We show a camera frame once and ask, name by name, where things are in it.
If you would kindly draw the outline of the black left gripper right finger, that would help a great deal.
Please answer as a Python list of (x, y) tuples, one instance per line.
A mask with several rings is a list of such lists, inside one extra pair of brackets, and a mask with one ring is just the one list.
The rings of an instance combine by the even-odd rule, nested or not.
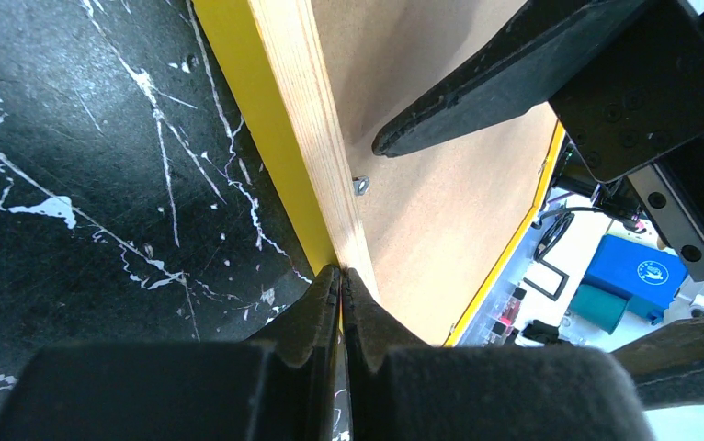
[(340, 289), (356, 440), (650, 440), (630, 376), (572, 345), (434, 347), (349, 269)]

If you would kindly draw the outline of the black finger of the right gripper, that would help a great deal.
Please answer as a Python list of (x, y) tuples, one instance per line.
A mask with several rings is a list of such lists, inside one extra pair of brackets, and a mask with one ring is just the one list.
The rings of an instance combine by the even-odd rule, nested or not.
[(677, 320), (612, 352), (647, 410), (704, 405), (704, 317)]

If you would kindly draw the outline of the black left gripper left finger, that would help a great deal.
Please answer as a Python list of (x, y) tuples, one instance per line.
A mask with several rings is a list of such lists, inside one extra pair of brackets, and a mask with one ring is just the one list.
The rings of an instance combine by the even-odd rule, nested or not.
[(0, 440), (325, 440), (340, 282), (324, 267), (238, 343), (44, 348), (0, 410)]

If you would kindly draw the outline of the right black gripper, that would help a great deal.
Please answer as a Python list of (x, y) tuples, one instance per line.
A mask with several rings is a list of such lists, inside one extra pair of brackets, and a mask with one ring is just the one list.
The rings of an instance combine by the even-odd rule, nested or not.
[(643, 7), (527, 1), (386, 123), (371, 150), (422, 151), (522, 116), (565, 85), (550, 103), (592, 177), (626, 180), (691, 277), (704, 281), (704, 12), (649, 1), (629, 25)]

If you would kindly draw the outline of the brown cardboard backing board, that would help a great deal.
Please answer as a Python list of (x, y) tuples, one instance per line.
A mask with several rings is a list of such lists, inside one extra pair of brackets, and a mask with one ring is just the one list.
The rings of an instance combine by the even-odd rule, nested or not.
[(398, 158), (379, 129), (479, 50), (518, 1), (312, 5), (383, 307), (441, 345), (529, 213), (556, 118), (547, 105)]

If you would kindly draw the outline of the yellow wooden picture frame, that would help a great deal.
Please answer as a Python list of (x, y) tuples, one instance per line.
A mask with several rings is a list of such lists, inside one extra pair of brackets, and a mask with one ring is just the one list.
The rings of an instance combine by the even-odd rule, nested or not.
[[(312, 5), (316, 1), (196, 1), (192, 5), (313, 271), (356, 269), (382, 305)], [(522, 240), (551, 179), (557, 125), (533, 205), (459, 325), (453, 345)]]

